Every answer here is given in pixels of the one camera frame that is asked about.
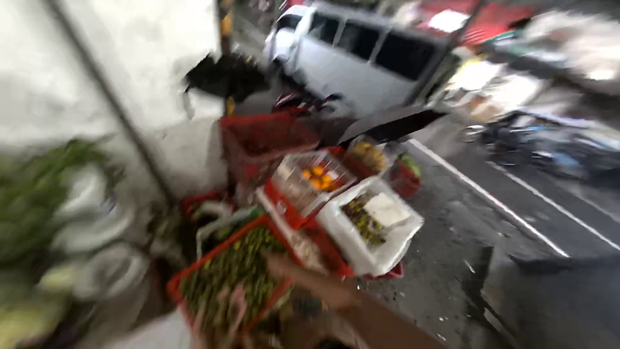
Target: white wall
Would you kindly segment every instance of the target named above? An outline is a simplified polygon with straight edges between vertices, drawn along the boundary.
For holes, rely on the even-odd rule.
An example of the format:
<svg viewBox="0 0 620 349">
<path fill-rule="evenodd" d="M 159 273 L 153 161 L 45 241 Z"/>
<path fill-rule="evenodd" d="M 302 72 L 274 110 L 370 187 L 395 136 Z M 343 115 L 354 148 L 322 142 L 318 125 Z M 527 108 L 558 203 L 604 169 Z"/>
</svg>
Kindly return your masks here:
<svg viewBox="0 0 620 349">
<path fill-rule="evenodd" d="M 219 46 L 210 0 L 64 0 L 124 109 L 178 197 L 222 186 L 213 128 L 222 101 L 191 93 L 182 77 Z M 20 150 L 72 137 L 111 135 L 104 147 L 128 166 L 124 187 L 159 198 L 135 148 L 96 89 L 43 0 L 4 0 L 0 11 L 0 147 Z"/>
</svg>

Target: white plastic bag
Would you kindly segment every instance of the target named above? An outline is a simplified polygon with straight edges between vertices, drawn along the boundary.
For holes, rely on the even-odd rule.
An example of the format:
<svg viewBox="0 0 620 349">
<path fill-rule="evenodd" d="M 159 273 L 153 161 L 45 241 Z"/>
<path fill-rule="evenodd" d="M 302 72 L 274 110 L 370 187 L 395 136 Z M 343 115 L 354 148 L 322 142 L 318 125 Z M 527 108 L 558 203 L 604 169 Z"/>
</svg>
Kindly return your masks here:
<svg viewBox="0 0 620 349">
<path fill-rule="evenodd" d="M 393 227 L 385 228 L 383 238 L 386 242 L 369 247 L 362 239 L 353 222 L 342 212 L 340 206 L 348 204 L 354 198 L 369 193 L 375 196 L 386 194 L 409 214 L 409 218 Z M 345 258 L 351 263 L 356 275 L 384 275 L 392 270 L 409 247 L 409 240 L 420 230 L 424 218 L 415 212 L 390 186 L 381 178 L 372 176 L 350 188 L 328 202 L 317 215 L 317 221 L 334 239 Z"/>
</svg>

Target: white road marking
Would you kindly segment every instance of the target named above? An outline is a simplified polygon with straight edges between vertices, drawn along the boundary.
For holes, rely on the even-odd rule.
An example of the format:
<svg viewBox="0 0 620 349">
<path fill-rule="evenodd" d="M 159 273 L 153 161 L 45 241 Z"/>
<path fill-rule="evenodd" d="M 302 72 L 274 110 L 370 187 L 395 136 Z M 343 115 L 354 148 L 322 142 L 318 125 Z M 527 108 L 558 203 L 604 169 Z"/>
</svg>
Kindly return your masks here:
<svg viewBox="0 0 620 349">
<path fill-rule="evenodd" d="M 551 176 L 549 176 L 546 173 L 541 173 L 541 175 L 543 175 L 543 176 L 545 176 L 547 178 L 551 177 Z M 611 213 L 611 212 L 607 211 L 606 209 L 602 208 L 597 203 L 590 201 L 587 197 L 583 197 L 582 195 L 579 195 L 579 193 L 573 193 L 572 191 L 566 190 L 562 186 L 558 186 L 558 187 L 560 187 L 561 189 L 569 192 L 570 194 L 572 194 L 574 196 L 577 196 L 579 199 L 581 199 L 581 201 L 583 201 L 583 202 L 589 204 L 590 206 L 594 207 L 595 209 L 599 210 L 602 214 L 605 214 L 605 215 L 609 216 L 609 218 L 613 219 L 617 223 L 620 223 L 620 219 L 618 219 L 618 217 L 616 217 L 616 215 L 614 215 L 613 213 Z"/>
<path fill-rule="evenodd" d="M 514 211 L 512 211 L 510 208 L 508 208 L 508 206 L 506 206 L 504 203 L 502 203 L 501 201 L 499 201 L 497 198 L 495 198 L 493 195 L 489 194 L 488 191 L 484 190 L 481 186 L 479 186 L 476 182 L 474 182 L 473 180 L 469 179 L 469 177 L 467 177 L 466 175 L 462 174 L 462 172 L 460 172 L 459 170 L 457 170 L 454 166 L 452 166 L 451 164 L 449 164 L 446 160 L 444 160 L 441 156 L 435 154 L 433 151 L 431 151 L 430 149 L 428 149 L 424 144 L 418 142 L 418 140 L 416 139 L 410 139 L 409 143 L 411 143 L 413 146 L 415 146 L 416 148 L 418 148 L 419 150 L 423 151 L 426 155 L 430 156 L 431 158 L 433 158 L 433 160 L 437 161 L 441 166 L 445 167 L 446 169 L 448 169 L 448 171 L 452 172 L 454 175 L 456 175 L 462 182 L 465 182 L 466 184 L 468 184 L 470 187 L 474 188 L 477 192 L 479 192 L 481 195 L 483 195 L 484 197 L 486 197 L 490 202 L 492 202 L 494 205 L 496 205 L 499 209 L 501 209 L 502 211 L 504 211 L 506 214 L 508 214 L 510 217 L 512 217 L 513 219 L 515 219 L 517 222 L 519 222 L 519 224 L 521 224 L 522 226 L 524 226 L 527 230 L 529 230 L 531 233 L 533 233 L 537 238 L 541 239 L 544 243 L 546 243 L 549 247 L 551 247 L 555 252 L 557 252 L 559 255 L 564 256 L 564 257 L 569 257 L 569 254 L 566 253 L 565 251 L 563 251 L 563 249 L 559 248 L 555 243 L 553 243 L 548 237 L 546 237 L 545 235 L 543 235 L 541 232 L 539 232 L 536 228 L 532 227 L 529 223 L 527 223 L 523 218 L 521 218 L 518 214 L 516 214 Z"/>
<path fill-rule="evenodd" d="M 599 233 L 598 230 L 594 229 L 593 227 L 590 227 L 588 224 L 586 224 L 586 222 L 582 221 L 581 219 L 575 217 L 575 215 L 573 215 L 572 213 L 570 213 L 566 208 L 564 208 L 564 206 L 559 205 L 558 203 L 556 203 L 555 201 L 549 199 L 548 197 L 546 197 L 545 195 L 543 195 L 541 192 L 539 192 L 536 188 L 532 187 L 531 185 L 529 185 L 528 183 L 526 183 L 525 181 L 523 181 L 521 178 L 513 175 L 512 173 L 508 172 L 505 168 L 502 168 L 501 166 L 496 165 L 495 163 L 492 163 L 491 161 L 487 161 L 487 163 L 495 168 L 496 170 L 502 172 L 506 177 L 512 179 L 514 182 L 518 183 L 519 185 L 521 185 L 522 187 L 524 187 L 525 189 L 529 190 L 532 192 L 532 194 L 536 195 L 537 197 L 540 197 L 544 202 L 548 203 L 549 205 L 553 206 L 556 210 L 560 211 L 561 213 L 563 213 L 564 215 L 566 215 L 568 218 L 574 220 L 577 224 L 581 225 L 582 227 L 584 227 L 587 231 L 591 232 L 592 234 L 596 235 L 599 239 L 601 239 L 602 241 L 605 241 L 606 243 L 608 243 L 610 246 L 612 246 L 613 248 L 620 250 L 620 246 L 618 246 L 617 244 L 615 244 L 613 241 L 611 241 L 610 239 L 606 238 L 605 236 L 603 236 L 603 234 Z"/>
</svg>

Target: parked car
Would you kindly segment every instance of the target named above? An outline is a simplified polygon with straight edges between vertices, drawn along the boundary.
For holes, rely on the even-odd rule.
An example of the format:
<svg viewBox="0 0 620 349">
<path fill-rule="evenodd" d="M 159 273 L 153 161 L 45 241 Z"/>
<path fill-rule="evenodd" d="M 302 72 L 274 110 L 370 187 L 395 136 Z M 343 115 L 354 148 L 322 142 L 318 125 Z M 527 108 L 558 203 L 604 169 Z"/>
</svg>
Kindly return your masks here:
<svg viewBox="0 0 620 349">
<path fill-rule="evenodd" d="M 264 55 L 313 94 L 337 94 L 365 116 L 403 104 L 446 42 L 399 29 L 370 12 L 315 3 L 291 6 L 278 19 Z M 450 55 L 435 85 L 442 85 L 458 62 Z"/>
</svg>

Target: red plastic crate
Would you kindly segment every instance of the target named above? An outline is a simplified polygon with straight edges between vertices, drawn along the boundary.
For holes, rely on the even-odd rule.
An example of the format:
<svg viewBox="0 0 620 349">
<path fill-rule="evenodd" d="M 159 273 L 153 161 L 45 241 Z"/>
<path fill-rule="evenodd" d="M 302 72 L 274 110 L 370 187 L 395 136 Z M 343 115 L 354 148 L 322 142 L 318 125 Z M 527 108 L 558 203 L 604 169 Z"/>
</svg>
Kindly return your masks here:
<svg viewBox="0 0 620 349">
<path fill-rule="evenodd" d="M 347 150 L 342 147 L 327 147 L 325 149 L 328 150 L 343 165 L 345 165 L 345 167 L 351 171 L 355 177 L 357 177 L 358 181 L 377 174 L 377 172 L 364 165 L 359 158 L 347 154 Z"/>
<path fill-rule="evenodd" d="M 219 119 L 227 159 L 238 181 L 263 184 L 287 153 L 313 150 L 319 137 L 289 112 Z"/>
<path fill-rule="evenodd" d="M 269 217 L 267 217 L 266 215 L 259 216 L 258 218 L 253 220 L 250 224 L 245 226 L 243 229 L 236 232 L 228 240 L 226 240 L 221 245 L 217 246 L 214 250 L 209 252 L 209 254 L 207 254 L 203 258 L 200 258 L 198 261 L 194 262 L 188 268 L 180 271 L 178 274 L 172 277 L 172 279 L 168 282 L 168 285 L 167 285 L 168 295 L 170 296 L 170 298 L 172 298 L 177 303 L 177 305 L 181 309 L 181 312 L 185 316 L 185 320 L 187 321 L 190 327 L 192 326 L 194 319 L 188 312 L 187 307 L 185 305 L 185 301 L 183 300 L 183 297 L 180 293 L 179 286 L 180 286 L 181 280 L 187 277 L 188 275 L 192 274 L 195 270 L 201 268 L 206 263 L 206 261 L 212 259 L 217 254 L 227 249 L 235 241 L 239 240 L 243 235 L 247 234 L 248 232 L 250 232 L 252 229 L 256 227 L 261 227 L 261 226 L 267 226 L 269 231 L 271 231 L 271 233 L 282 243 L 284 248 L 287 250 L 289 256 L 292 257 L 295 262 L 302 265 L 301 260 L 295 255 L 295 251 L 291 248 L 291 246 L 288 244 L 288 241 L 282 236 L 282 234 L 280 233 L 276 225 L 269 219 Z M 260 322 L 262 317 L 277 302 L 277 300 L 280 297 L 282 297 L 282 295 L 284 295 L 286 290 L 292 284 L 293 284 L 293 281 L 290 279 L 286 279 L 282 281 L 280 285 L 276 288 L 276 290 L 274 290 L 270 299 L 263 305 L 263 308 L 258 313 L 258 315 L 256 315 L 254 319 L 252 319 L 243 329 L 241 329 L 241 331 L 247 332 L 250 329 L 252 329 L 252 327 L 256 326 Z"/>
<path fill-rule="evenodd" d="M 421 187 L 420 178 L 400 160 L 396 160 L 394 168 L 390 170 L 389 182 L 403 199 L 411 198 Z"/>
<path fill-rule="evenodd" d="M 353 268 L 344 260 L 338 246 L 316 222 L 315 218 L 309 219 L 302 230 L 319 248 L 325 267 L 331 274 L 346 278 L 355 276 Z"/>
<path fill-rule="evenodd" d="M 191 219 L 192 211 L 198 207 L 198 205 L 207 200 L 226 201 L 229 204 L 233 204 L 227 197 L 226 193 L 220 190 L 212 190 L 206 194 L 188 197 L 187 199 L 181 201 L 181 209 L 183 210 L 186 218 Z"/>
<path fill-rule="evenodd" d="M 291 203 L 287 200 L 287 198 L 282 195 L 278 188 L 273 185 L 271 178 L 267 180 L 264 191 L 265 195 L 267 195 L 269 201 L 272 202 L 276 211 L 278 211 L 278 213 L 282 215 L 282 217 L 284 217 L 286 223 L 288 223 L 288 225 L 290 225 L 290 227 L 295 230 L 301 228 L 306 222 L 310 220 L 311 217 L 314 217 L 317 213 L 319 213 L 320 209 L 317 209 L 315 213 L 309 215 L 308 217 L 302 217 L 299 211 L 297 211 L 295 207 L 291 205 Z"/>
<path fill-rule="evenodd" d="M 364 275 L 364 278 L 369 281 L 389 280 L 389 279 L 401 279 L 405 276 L 405 270 L 402 267 L 402 263 L 398 263 L 387 274 L 372 277 L 370 275 Z"/>
</svg>

